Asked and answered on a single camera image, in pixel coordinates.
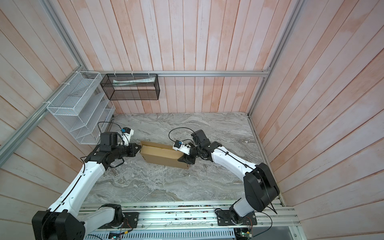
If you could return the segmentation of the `brown cardboard box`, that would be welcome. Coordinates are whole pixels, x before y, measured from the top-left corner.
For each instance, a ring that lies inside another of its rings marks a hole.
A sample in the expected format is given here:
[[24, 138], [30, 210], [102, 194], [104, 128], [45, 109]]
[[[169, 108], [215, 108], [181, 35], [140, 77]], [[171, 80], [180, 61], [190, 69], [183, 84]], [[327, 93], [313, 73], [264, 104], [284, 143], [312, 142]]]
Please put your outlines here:
[[178, 161], [184, 154], [175, 151], [172, 146], [146, 141], [141, 141], [141, 146], [140, 153], [147, 163], [180, 169], [190, 167], [190, 165]]

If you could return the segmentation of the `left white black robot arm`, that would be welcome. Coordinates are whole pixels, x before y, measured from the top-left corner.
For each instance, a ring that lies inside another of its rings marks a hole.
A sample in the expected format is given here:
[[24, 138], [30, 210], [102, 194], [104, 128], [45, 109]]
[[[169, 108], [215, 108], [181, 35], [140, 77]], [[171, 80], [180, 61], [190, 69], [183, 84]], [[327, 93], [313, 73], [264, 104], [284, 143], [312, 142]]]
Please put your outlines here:
[[64, 191], [46, 210], [32, 218], [37, 240], [82, 240], [98, 228], [109, 225], [119, 229], [125, 216], [121, 205], [104, 204], [91, 214], [79, 217], [80, 208], [96, 181], [115, 160], [135, 157], [141, 146], [131, 143], [134, 130], [125, 127], [120, 132], [101, 134], [100, 143], [86, 157], [83, 168]]

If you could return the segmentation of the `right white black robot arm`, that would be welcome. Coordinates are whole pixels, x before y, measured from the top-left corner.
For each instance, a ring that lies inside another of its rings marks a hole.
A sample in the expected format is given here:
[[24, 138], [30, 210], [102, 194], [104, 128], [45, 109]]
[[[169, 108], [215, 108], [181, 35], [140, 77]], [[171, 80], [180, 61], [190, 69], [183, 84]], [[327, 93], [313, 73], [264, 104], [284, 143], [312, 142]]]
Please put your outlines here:
[[245, 194], [228, 211], [219, 211], [218, 217], [227, 216], [238, 221], [252, 212], [262, 212], [280, 194], [273, 174], [265, 163], [254, 164], [231, 153], [222, 144], [211, 142], [204, 131], [193, 131], [191, 139], [174, 140], [173, 149], [183, 153], [179, 162], [194, 165], [197, 158], [218, 164], [244, 184]]

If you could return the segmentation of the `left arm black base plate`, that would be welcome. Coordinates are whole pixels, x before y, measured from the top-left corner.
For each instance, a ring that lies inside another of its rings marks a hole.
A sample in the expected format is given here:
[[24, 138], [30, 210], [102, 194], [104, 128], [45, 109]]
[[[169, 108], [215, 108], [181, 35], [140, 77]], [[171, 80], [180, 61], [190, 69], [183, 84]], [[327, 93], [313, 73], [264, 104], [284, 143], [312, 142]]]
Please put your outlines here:
[[138, 226], [138, 220], [139, 212], [123, 212], [123, 217], [119, 218], [117, 222], [113, 221], [112, 223], [105, 224], [99, 227], [99, 229], [135, 229]]

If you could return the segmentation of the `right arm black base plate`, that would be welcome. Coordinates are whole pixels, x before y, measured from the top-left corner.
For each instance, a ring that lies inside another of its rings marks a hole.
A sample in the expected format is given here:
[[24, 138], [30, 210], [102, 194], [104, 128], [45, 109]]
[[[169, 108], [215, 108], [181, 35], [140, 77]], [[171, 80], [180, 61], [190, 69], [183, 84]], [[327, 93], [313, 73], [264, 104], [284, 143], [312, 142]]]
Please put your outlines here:
[[244, 217], [238, 216], [235, 211], [215, 209], [214, 213], [217, 216], [217, 222], [219, 226], [255, 226], [257, 225], [257, 219], [254, 212], [247, 214]]

